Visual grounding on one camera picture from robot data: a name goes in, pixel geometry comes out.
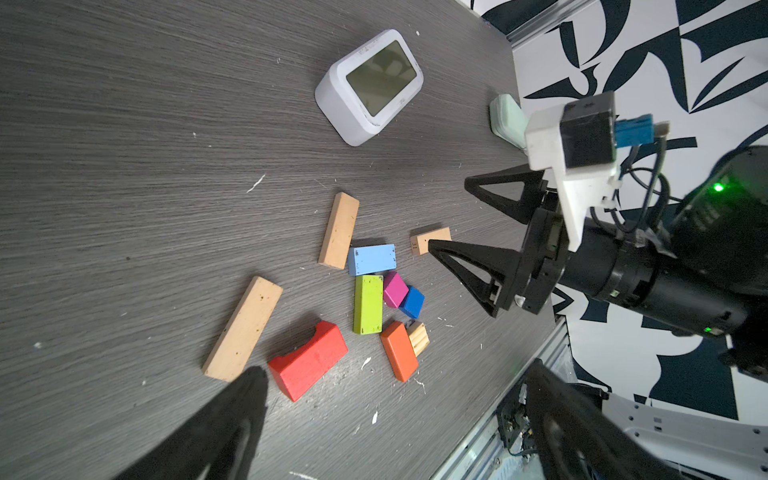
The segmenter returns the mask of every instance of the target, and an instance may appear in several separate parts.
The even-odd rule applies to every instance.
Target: white speck
[[[262,175],[261,178],[259,179],[259,181],[257,181],[255,184],[253,184],[253,186],[250,188],[250,190],[248,190],[246,193],[249,194],[250,192],[252,192],[253,189],[256,188],[256,185],[260,184],[261,181],[264,180],[264,177],[266,177],[266,174]]]
[[[304,480],[317,480],[317,478],[310,477],[309,475],[304,475],[303,473],[296,473],[296,472],[288,472],[291,475],[295,475],[299,478],[303,478]]]

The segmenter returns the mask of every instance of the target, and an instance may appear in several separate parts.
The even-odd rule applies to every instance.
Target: toy block
[[[406,331],[408,332],[408,338],[411,340],[411,346],[416,356],[419,356],[421,352],[429,345],[429,337],[427,336],[427,329],[421,322],[413,322]]]
[[[359,200],[344,192],[336,194],[317,263],[340,270],[344,268],[359,207]]]
[[[422,312],[423,305],[424,295],[416,288],[409,286],[408,295],[406,295],[406,299],[402,301],[400,311],[412,319],[417,319]]]
[[[428,253],[430,240],[451,240],[451,229],[446,227],[411,237],[411,251],[413,255],[417,257],[418,255]]]
[[[398,308],[408,294],[408,286],[402,281],[400,274],[389,272],[384,279],[384,303],[392,308]]]
[[[353,276],[394,270],[397,268],[395,246],[389,244],[350,248],[347,263],[349,274]]]
[[[339,327],[321,321],[315,327],[315,336],[306,345],[272,359],[267,365],[280,391],[296,402],[348,351]]]
[[[352,331],[359,335],[382,331],[383,277],[360,275],[355,278],[355,321]]]
[[[203,365],[203,374],[231,382],[245,368],[283,288],[255,276]]]
[[[392,322],[381,337],[395,378],[401,382],[408,382],[411,375],[418,369],[419,361],[408,338],[406,326],[401,322]]]

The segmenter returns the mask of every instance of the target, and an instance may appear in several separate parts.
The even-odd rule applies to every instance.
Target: light blue block
[[[406,295],[406,299],[402,301],[400,311],[412,319],[417,319],[422,312],[422,306],[424,306],[424,294],[412,286],[409,286],[408,295]]]
[[[390,244],[350,248],[347,265],[349,275],[352,276],[394,270],[397,268],[395,246]]]

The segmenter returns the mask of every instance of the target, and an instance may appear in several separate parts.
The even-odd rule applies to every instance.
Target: lime green block
[[[352,331],[359,335],[380,333],[384,312],[384,277],[355,277],[355,323]]]

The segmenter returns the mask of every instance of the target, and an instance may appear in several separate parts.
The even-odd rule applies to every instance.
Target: pink block
[[[402,300],[408,295],[408,286],[397,272],[389,272],[384,279],[384,303],[392,308],[399,308]]]

